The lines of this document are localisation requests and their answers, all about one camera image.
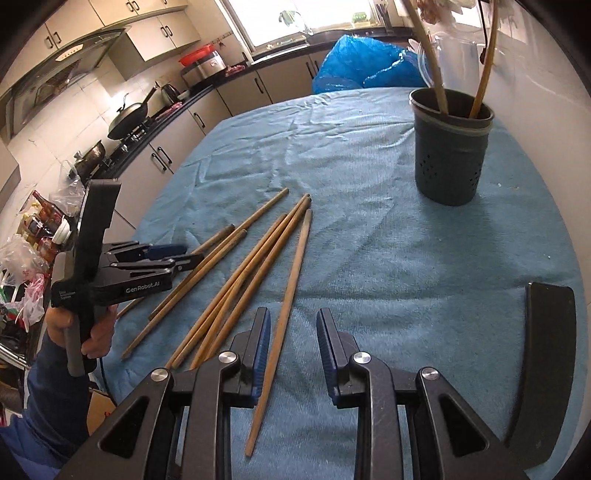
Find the metal screw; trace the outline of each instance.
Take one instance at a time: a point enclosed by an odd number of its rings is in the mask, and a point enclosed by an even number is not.
[[[358,364],[367,364],[371,360],[371,355],[367,352],[357,352],[353,354],[353,360]]]
[[[164,368],[157,368],[152,373],[150,373],[150,378],[155,382],[161,382],[162,380],[166,380],[168,378],[168,372]]]
[[[236,361],[236,354],[234,352],[222,352],[217,359],[223,364],[231,364]]]
[[[425,367],[421,370],[421,377],[425,380],[437,380],[439,378],[439,372],[433,367]]]

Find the human hand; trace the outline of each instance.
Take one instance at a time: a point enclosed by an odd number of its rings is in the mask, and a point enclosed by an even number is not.
[[[100,358],[109,353],[115,333],[118,305],[107,307],[105,314],[95,323],[90,331],[90,338],[82,344],[82,354],[88,358]],[[49,307],[45,313],[47,333],[53,343],[66,347],[64,329],[72,326],[74,314],[63,308]]]

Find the gas stove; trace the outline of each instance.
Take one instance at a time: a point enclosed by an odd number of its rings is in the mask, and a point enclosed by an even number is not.
[[[92,173],[89,180],[105,178],[105,175],[109,170],[127,158],[130,153],[140,146],[142,139],[154,129],[156,125],[157,122],[154,118],[148,117],[144,120],[134,131],[119,142],[117,148],[115,148],[113,153],[99,164],[99,167]]]

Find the white tile wall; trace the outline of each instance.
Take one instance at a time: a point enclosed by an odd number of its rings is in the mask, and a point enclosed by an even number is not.
[[[485,101],[529,155],[560,209],[591,318],[591,98],[550,33],[515,1],[505,6],[511,17],[499,34]],[[448,44],[440,53],[446,86],[474,94],[480,50],[457,40]],[[590,419],[588,377],[573,447]]]
[[[74,153],[85,153],[99,140],[107,152],[116,147],[109,140],[109,124],[117,116],[127,93],[126,104],[141,102],[154,82],[173,84],[179,91],[186,89],[178,62],[179,56],[164,60],[139,75],[124,81],[107,57],[94,72],[47,105],[8,144],[8,149],[21,169],[21,181],[0,212],[0,242],[12,234],[18,225],[17,212],[33,189],[48,196],[58,185],[60,167],[64,161],[74,161]],[[149,102],[148,114],[164,106],[159,92]]]

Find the black plastic part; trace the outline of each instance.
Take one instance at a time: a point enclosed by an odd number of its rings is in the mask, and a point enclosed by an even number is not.
[[[215,356],[197,371],[173,374],[157,369],[149,374],[56,479],[179,478],[175,457],[183,412],[189,406],[180,477],[231,480],[230,408],[252,408],[251,380],[257,368],[265,368],[269,321],[268,310],[259,308],[252,329],[234,338],[230,352],[235,357],[225,357],[227,362]]]
[[[577,320],[569,287],[530,283],[521,382],[505,444],[522,468],[545,462],[569,405]]]
[[[514,455],[445,380],[388,367],[336,330],[330,310],[316,317],[320,354],[333,403],[358,407],[355,480],[402,480],[398,405],[405,405],[416,480],[527,480]],[[341,360],[348,359],[347,365]]]

